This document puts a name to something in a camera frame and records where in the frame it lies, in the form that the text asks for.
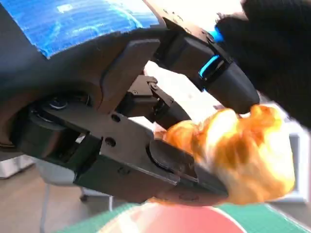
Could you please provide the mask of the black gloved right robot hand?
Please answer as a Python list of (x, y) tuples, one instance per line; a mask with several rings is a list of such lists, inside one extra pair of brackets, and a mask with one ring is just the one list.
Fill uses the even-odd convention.
[(222, 16), (220, 45), (254, 87), (302, 126), (311, 127), (311, 3), (244, 0)]

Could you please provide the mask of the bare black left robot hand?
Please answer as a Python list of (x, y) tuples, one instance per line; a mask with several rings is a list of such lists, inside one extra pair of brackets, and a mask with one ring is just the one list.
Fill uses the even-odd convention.
[(239, 114), (257, 104), (219, 40), (153, 0), (1, 1), (1, 152), (64, 167), (74, 184), (129, 202), (224, 200), (219, 179), (132, 121), (167, 129), (189, 119), (143, 75), (148, 61)]

